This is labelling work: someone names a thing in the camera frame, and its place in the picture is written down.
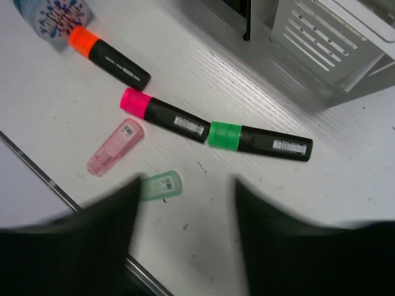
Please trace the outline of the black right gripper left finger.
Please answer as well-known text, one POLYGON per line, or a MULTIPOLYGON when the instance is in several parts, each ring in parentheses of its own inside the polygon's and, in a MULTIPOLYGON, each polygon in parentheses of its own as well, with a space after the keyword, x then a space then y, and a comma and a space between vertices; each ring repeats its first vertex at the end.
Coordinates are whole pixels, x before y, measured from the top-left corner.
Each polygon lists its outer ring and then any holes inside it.
POLYGON ((80 211, 1 229, 1 295, 122 295, 141 177, 80 211))

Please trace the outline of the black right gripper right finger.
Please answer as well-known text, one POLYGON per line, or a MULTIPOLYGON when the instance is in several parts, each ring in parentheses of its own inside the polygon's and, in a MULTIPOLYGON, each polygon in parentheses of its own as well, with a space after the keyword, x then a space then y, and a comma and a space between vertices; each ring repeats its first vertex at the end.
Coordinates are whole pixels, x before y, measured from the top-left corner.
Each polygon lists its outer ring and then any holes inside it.
POLYGON ((249 295, 393 295, 394 222, 314 223, 234 180, 249 295))

